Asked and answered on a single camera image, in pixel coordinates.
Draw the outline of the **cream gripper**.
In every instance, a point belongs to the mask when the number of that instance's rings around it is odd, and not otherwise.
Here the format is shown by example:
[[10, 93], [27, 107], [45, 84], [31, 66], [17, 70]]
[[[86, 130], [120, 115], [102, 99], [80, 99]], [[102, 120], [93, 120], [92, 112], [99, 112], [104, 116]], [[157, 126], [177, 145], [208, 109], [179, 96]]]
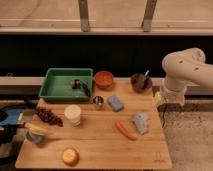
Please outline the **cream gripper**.
[[160, 92], [156, 92], [153, 99], [153, 104], [156, 107], [159, 107], [163, 104], [179, 104], [180, 106], [184, 105], [184, 97], [176, 98], [176, 99], [169, 99], [165, 98]]

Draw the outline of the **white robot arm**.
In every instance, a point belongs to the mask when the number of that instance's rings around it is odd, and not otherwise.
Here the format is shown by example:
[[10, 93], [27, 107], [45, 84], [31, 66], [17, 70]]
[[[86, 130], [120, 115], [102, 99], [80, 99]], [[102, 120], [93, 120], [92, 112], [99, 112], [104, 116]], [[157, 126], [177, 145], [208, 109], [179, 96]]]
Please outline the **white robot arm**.
[[189, 83], [213, 89], [213, 64], [206, 64], [206, 56], [200, 48], [189, 48], [167, 54], [162, 60], [166, 73], [160, 90], [155, 93], [154, 104], [185, 104], [185, 93]]

